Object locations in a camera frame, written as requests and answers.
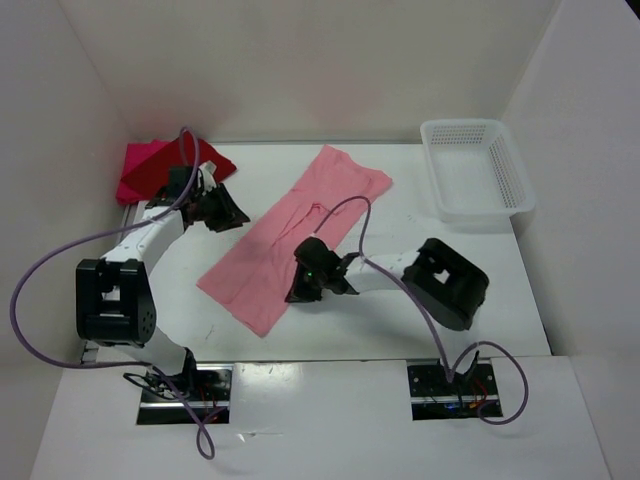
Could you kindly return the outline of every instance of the wrinkled fabric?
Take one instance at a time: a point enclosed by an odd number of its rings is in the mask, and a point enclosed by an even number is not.
[[[383,172],[324,146],[293,188],[198,280],[198,287],[264,337],[288,307],[284,300],[296,271],[296,247],[341,200],[364,195],[373,202],[390,186]],[[362,201],[343,205],[318,237],[335,249],[366,209]]]

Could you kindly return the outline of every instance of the red wire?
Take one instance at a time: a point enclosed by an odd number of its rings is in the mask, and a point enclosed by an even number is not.
[[[482,384],[482,382],[480,382],[480,380],[478,380],[477,378],[475,379],[476,385],[478,385],[478,387],[480,387],[480,390],[482,390],[482,394],[484,395],[484,398],[482,400],[480,400],[480,403],[478,404],[478,407],[480,405],[482,405],[484,402],[487,401],[487,397],[489,396],[489,392],[487,392],[487,388]]]
[[[202,387],[198,387],[198,390],[200,390],[200,395],[202,395],[202,403],[204,403],[204,414],[206,416],[206,414],[209,413],[209,407],[207,407],[207,400],[204,398],[204,390],[202,390]]]

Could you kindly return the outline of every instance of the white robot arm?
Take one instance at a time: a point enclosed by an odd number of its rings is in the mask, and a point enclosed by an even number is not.
[[[192,167],[172,167],[169,183],[149,202],[142,220],[156,218],[185,189]],[[98,345],[116,348],[131,358],[155,365],[185,392],[197,388],[195,359],[156,326],[156,309],[148,274],[169,248],[196,221],[222,232],[249,221],[224,185],[216,185],[207,163],[179,210],[134,230],[100,259],[85,259],[76,268],[76,329]]]

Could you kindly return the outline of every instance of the folded cloth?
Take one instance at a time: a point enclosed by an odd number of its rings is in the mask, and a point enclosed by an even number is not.
[[[373,202],[390,186],[383,172],[323,147],[293,188],[198,280],[198,287],[264,337],[288,307],[285,297],[296,270],[295,248],[341,200],[364,195]],[[346,203],[318,237],[335,249],[366,209],[364,202]]]
[[[120,184],[116,199],[121,205],[150,200],[160,187],[169,181],[169,167],[182,165],[179,140],[151,143],[130,143],[124,159]],[[215,148],[202,139],[200,144],[200,164],[213,162],[216,170],[213,178],[221,182],[233,172],[236,166],[228,158],[220,155]],[[194,147],[191,139],[185,142],[185,153],[189,162],[193,161]]]

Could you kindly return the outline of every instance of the red cloth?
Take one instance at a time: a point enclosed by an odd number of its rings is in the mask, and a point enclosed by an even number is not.
[[[226,157],[220,155],[215,148],[202,139],[200,144],[200,164],[213,162],[216,171],[213,178],[222,182],[236,171],[236,166]],[[185,141],[185,152],[189,164],[193,164],[193,143]],[[151,143],[130,143],[127,145],[124,167],[116,199],[121,205],[150,200],[160,187],[169,181],[169,167],[182,165],[178,139],[173,142],[154,140]]]

